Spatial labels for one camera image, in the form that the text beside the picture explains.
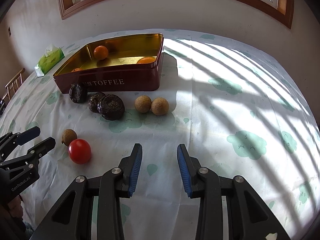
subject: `table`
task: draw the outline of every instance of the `table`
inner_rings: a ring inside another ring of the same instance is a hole
[[[137,33],[164,34],[161,84],[153,92],[112,92],[124,101],[121,121],[108,122],[90,112],[87,103],[74,104],[61,94],[52,75],[79,48]],[[178,144],[185,143],[190,156],[218,175],[244,176],[292,239],[306,232],[320,207],[319,130],[300,90],[274,58],[229,38],[171,29],[107,33],[62,50],[65,59],[44,77],[33,72],[0,119],[0,135],[35,125],[41,129],[37,139],[10,158],[49,136],[57,142],[40,160],[40,179],[22,193],[25,217],[33,227],[76,176],[102,175],[141,143],[136,192],[121,199],[126,240],[194,239],[199,200],[184,192],[176,156]],[[134,109],[140,95],[166,98],[169,113],[141,117]],[[88,164],[77,165],[68,157],[60,143],[65,129],[91,144]]]

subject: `wall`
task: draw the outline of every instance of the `wall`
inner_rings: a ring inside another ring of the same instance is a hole
[[[4,86],[22,69],[21,64],[9,41],[5,22],[0,23],[0,97],[5,94]]]
[[[56,46],[101,33],[148,28],[186,29],[229,37],[273,56],[294,79],[320,121],[320,25],[295,0],[292,29],[234,0],[107,0],[61,20],[58,0],[16,0],[6,17],[20,62],[28,71],[50,43]]]

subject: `wooden chair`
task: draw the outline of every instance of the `wooden chair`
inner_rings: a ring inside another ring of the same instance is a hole
[[[6,97],[9,98],[9,101],[11,100],[12,96],[10,94],[10,91],[13,90],[13,95],[15,94],[15,92],[18,90],[19,87],[21,87],[22,83],[23,83],[23,79],[22,79],[22,74],[26,71],[25,68],[23,68],[22,70],[20,70],[10,81],[8,84],[6,84],[5,88],[7,90],[7,92],[5,93],[5,95],[3,96],[2,100],[4,100]]]

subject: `silver bolt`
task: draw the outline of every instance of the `silver bolt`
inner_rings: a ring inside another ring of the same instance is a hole
[[[84,182],[84,176],[76,177],[76,182],[78,182],[78,183]]]
[[[209,172],[209,170],[207,168],[205,168],[205,167],[201,167],[199,169],[199,172],[202,173],[202,174],[207,174]]]
[[[116,168],[113,168],[112,171],[111,171],[113,174],[118,174],[121,172],[121,169],[116,167]]]
[[[242,183],[244,179],[241,176],[236,176],[236,182]]]

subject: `black dried fruit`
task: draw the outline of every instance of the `black dried fruit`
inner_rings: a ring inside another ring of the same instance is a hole
[[[104,119],[114,121],[122,117],[124,104],[120,97],[108,94],[101,98],[97,109]]]
[[[89,98],[88,106],[91,112],[97,113],[97,105],[101,98],[103,98],[106,94],[103,92],[97,92],[93,96]]]
[[[87,88],[82,84],[73,84],[69,90],[72,102],[78,104],[86,101],[88,96]]]

